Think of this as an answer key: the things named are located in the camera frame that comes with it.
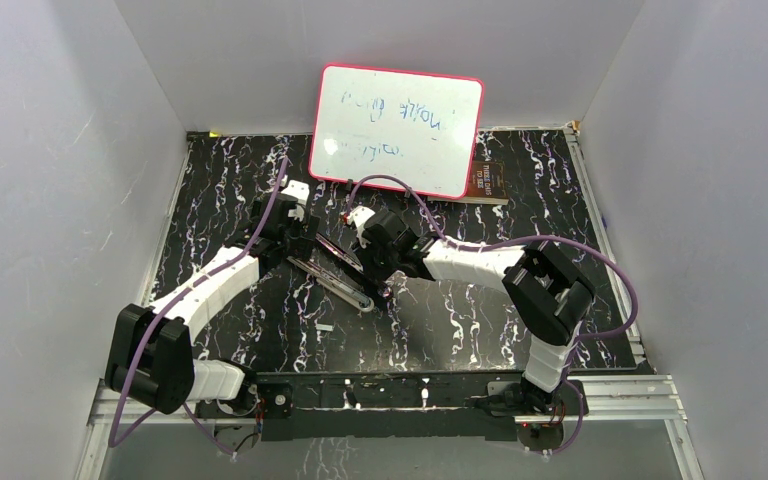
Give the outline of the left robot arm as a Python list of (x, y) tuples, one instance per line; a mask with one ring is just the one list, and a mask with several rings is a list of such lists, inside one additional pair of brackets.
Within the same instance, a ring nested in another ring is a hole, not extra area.
[(148, 306), (129, 304), (120, 311), (105, 385), (164, 414), (214, 400), (235, 416), (253, 412), (259, 400), (255, 372), (232, 360), (195, 359), (194, 341), (285, 259), (309, 258), (319, 224), (289, 194), (254, 201), (248, 220), (184, 284)]

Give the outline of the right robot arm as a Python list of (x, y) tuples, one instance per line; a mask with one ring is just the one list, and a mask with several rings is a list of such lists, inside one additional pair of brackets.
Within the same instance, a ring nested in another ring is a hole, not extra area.
[(595, 289), (548, 240), (492, 249), (439, 234), (420, 236), (392, 211), (354, 208), (345, 218), (356, 232), (353, 252), (364, 274), (385, 281), (457, 281), (507, 294), (531, 335), (521, 385), (525, 405), (550, 413), (563, 399), (562, 373)]

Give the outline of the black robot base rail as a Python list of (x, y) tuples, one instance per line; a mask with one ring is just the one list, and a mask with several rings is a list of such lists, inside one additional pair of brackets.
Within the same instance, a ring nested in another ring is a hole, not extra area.
[(220, 426), (261, 418), (267, 442), (318, 437), (482, 437), (555, 447), (590, 411), (568, 380), (550, 400), (523, 395), (518, 371), (260, 373), (245, 383), (240, 413), (202, 402)]

